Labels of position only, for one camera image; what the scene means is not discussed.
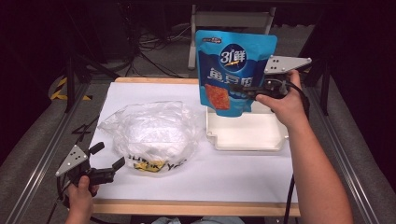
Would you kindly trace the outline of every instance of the metal rail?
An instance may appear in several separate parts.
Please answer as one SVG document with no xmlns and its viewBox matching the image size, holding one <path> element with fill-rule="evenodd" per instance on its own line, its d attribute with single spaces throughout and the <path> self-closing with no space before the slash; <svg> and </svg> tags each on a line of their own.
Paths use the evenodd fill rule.
<svg viewBox="0 0 396 224">
<path fill-rule="evenodd" d="M 20 198 L 17 200 L 17 202 L 14 205 L 14 208 L 9 214 L 6 223 L 14 224 L 21 222 L 21 219 L 25 214 L 33 197 L 35 196 L 35 193 L 37 192 L 37 189 L 40 186 L 40 183 L 43 180 L 44 175 L 46 174 L 48 168 L 50 167 L 50 163 L 58 149 L 64 131 L 67 128 L 68 124 L 70 123 L 71 118 L 73 118 L 73 115 L 80 103 L 80 99 L 83 98 L 88 87 L 89 87 L 88 83 L 81 83 L 81 85 L 79 86 L 77 92 L 77 98 L 76 98 L 77 100 L 70 108 L 70 110 L 67 113 L 64 113 L 54 135 L 50 139 L 49 144 L 43 153 L 43 156 L 41 157 L 35 170 L 31 174 L 29 181 L 26 184 L 26 187 L 24 188 Z"/>
<path fill-rule="evenodd" d="M 349 186 L 350 192 L 352 193 L 356 204 L 361 211 L 361 215 L 364 218 L 365 223 L 379 224 L 379 221 L 375 215 L 373 207 L 371 206 L 369 200 L 367 199 L 366 193 L 361 185 L 359 178 L 357 177 L 344 148 L 338 139 L 338 136 L 327 116 L 322 112 L 320 106 L 319 95 L 314 88 L 306 88 L 308 91 L 309 98 L 311 99 L 311 105 L 319 112 L 320 121 L 326 128 L 328 136 L 332 139 L 333 151 L 338 163 L 340 164 L 341 170 L 346 178 L 346 182 Z"/>
</svg>

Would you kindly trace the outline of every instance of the person's left hand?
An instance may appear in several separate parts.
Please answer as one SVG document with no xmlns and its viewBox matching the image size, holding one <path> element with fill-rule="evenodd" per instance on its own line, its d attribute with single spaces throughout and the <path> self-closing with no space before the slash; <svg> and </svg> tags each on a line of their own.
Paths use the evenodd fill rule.
<svg viewBox="0 0 396 224">
<path fill-rule="evenodd" d="M 78 187 L 71 184 L 68 188 L 70 211 L 66 223 L 89 223 L 92 212 L 92 194 L 99 190 L 99 186 L 90 187 L 90 179 L 82 176 L 78 182 Z"/>
</svg>

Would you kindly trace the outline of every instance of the wooden table edge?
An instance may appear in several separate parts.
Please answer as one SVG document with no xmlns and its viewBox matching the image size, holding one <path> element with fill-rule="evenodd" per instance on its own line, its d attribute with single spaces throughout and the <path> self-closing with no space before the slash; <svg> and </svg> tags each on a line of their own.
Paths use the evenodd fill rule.
<svg viewBox="0 0 396 224">
<path fill-rule="evenodd" d="M 197 78 L 170 77 L 118 77 L 115 82 L 122 83 L 163 83 L 163 84 L 198 84 Z"/>
<path fill-rule="evenodd" d="M 94 199 L 93 208 L 93 212 L 97 214 L 282 217 L 285 214 L 286 203 L 221 203 Z M 300 216 L 297 203 L 291 204 L 290 216 Z"/>
</svg>

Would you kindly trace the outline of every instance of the human arm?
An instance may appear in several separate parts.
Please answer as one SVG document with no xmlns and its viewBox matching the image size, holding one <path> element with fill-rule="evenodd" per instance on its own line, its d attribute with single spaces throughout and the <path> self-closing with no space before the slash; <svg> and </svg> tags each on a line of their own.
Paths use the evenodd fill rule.
<svg viewBox="0 0 396 224">
<path fill-rule="evenodd" d="M 90 179 L 82 176 L 78 182 L 78 187 L 71 184 L 68 188 L 70 210 L 66 224 L 85 224 L 90 223 L 93 212 L 93 202 L 91 192 L 96 192 L 99 186 L 93 186 L 91 191 Z"/>
<path fill-rule="evenodd" d="M 290 81 L 301 88 L 297 71 Z M 306 117 L 299 92 L 291 89 L 283 99 L 258 95 L 288 129 L 291 160 L 300 212 L 304 223 L 353 223 L 347 193 Z"/>
</svg>

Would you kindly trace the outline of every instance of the clear plastic bag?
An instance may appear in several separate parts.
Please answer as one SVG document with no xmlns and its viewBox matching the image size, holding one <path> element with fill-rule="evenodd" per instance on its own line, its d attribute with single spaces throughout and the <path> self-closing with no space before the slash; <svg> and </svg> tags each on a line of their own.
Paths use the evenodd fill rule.
<svg viewBox="0 0 396 224">
<path fill-rule="evenodd" d="M 200 113 L 179 101 L 127 105 L 98 128 L 134 170 L 167 173 L 184 164 L 203 133 Z"/>
</svg>

